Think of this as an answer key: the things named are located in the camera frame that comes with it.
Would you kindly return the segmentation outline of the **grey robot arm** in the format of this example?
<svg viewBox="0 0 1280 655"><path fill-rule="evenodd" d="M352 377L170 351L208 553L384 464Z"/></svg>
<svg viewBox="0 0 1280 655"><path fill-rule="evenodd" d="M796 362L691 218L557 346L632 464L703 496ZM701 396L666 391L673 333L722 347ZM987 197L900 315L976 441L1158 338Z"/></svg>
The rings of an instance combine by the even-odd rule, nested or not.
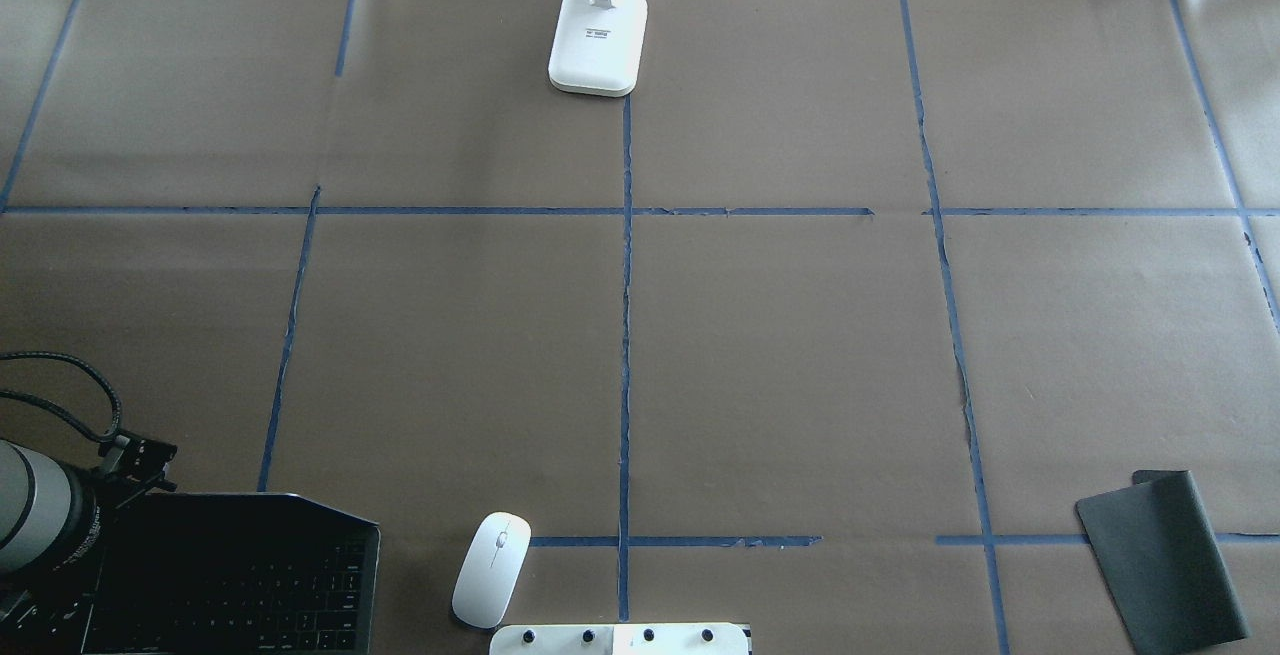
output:
<svg viewBox="0 0 1280 655"><path fill-rule="evenodd" d="M24 578L76 564L99 541L102 514L88 475L1 444L1 574Z"/></svg>

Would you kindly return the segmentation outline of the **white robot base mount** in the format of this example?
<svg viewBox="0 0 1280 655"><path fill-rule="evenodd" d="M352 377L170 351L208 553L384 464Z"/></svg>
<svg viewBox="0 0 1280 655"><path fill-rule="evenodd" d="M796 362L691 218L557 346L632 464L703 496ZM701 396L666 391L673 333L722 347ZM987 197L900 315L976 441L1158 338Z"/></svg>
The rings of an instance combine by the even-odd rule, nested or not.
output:
<svg viewBox="0 0 1280 655"><path fill-rule="evenodd" d="M489 654L751 654L746 626L728 622L504 626Z"/></svg>

